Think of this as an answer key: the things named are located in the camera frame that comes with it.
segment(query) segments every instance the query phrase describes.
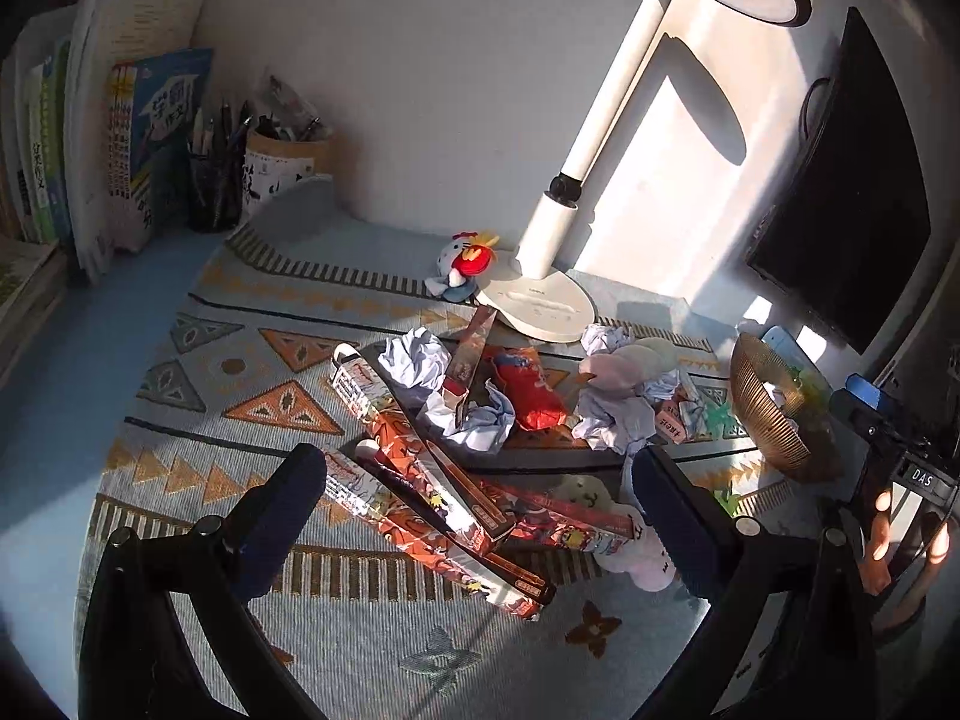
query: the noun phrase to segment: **patterned tablecloth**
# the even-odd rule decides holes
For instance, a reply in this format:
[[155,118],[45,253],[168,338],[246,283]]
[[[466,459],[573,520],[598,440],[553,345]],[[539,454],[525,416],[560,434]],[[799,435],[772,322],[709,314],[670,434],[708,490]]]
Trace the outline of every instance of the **patterned tablecloth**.
[[[336,209],[331,185],[314,180],[276,199],[214,255],[173,317],[107,456],[80,567],[78,646],[114,528],[182,533],[204,514],[227,514],[298,442],[342,448],[359,437],[328,384],[336,343],[370,355],[420,325],[441,338],[466,327],[473,309],[429,298],[421,281],[442,245],[349,218]],[[726,398],[724,366],[685,303],[571,275],[600,322],[670,338],[697,386]],[[506,329],[491,342],[529,343]],[[563,389],[582,349],[539,349],[551,383]],[[776,520],[790,497],[738,427],[718,442],[670,452],[696,484],[743,495],[743,514]],[[468,470],[541,490],[560,474],[589,473],[617,490],[621,466],[622,458],[555,431],[516,433],[499,455]],[[330,717],[557,720],[630,716],[706,612],[679,582],[645,593],[590,555],[509,557],[559,586],[538,622],[440,581],[323,499],[272,592],[250,608],[277,657]],[[238,709],[189,603],[175,604],[212,694]]]

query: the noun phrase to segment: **black screen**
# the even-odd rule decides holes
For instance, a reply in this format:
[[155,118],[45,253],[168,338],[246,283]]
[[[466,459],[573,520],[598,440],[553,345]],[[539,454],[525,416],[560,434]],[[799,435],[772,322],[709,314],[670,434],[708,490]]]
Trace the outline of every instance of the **black screen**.
[[820,125],[747,263],[862,354],[929,237],[904,105],[874,36],[851,8]]

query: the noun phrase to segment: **metal bolt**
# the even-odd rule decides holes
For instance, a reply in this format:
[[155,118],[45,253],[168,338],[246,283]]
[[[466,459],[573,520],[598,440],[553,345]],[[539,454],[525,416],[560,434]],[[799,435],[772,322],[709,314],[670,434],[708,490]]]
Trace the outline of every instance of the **metal bolt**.
[[837,528],[827,528],[827,541],[835,547],[842,547],[847,543],[847,535]]
[[219,531],[220,526],[224,524],[224,519],[216,514],[208,514],[197,520],[193,526],[193,533],[199,533],[201,536],[213,536],[213,533]]
[[741,536],[759,536],[760,522],[752,517],[741,517],[736,520],[736,530]]
[[112,547],[123,546],[127,543],[127,539],[133,535],[133,531],[130,528],[117,528],[113,533],[110,534],[109,542]]

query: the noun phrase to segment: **blue desk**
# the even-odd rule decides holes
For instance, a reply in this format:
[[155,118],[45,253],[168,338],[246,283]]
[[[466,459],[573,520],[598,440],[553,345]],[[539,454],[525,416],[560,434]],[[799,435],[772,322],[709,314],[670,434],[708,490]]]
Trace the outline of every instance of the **blue desk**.
[[186,231],[73,288],[0,391],[0,625],[77,714],[73,611],[90,506],[116,425],[219,236]]

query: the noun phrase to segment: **brown flower motif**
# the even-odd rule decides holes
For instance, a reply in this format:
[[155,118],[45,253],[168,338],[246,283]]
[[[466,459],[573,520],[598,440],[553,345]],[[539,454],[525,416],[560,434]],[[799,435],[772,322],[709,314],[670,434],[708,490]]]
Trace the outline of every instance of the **brown flower motif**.
[[585,644],[594,658],[601,658],[607,649],[607,637],[619,628],[623,621],[619,617],[603,617],[591,601],[584,604],[583,615],[583,624],[565,636],[566,643]]

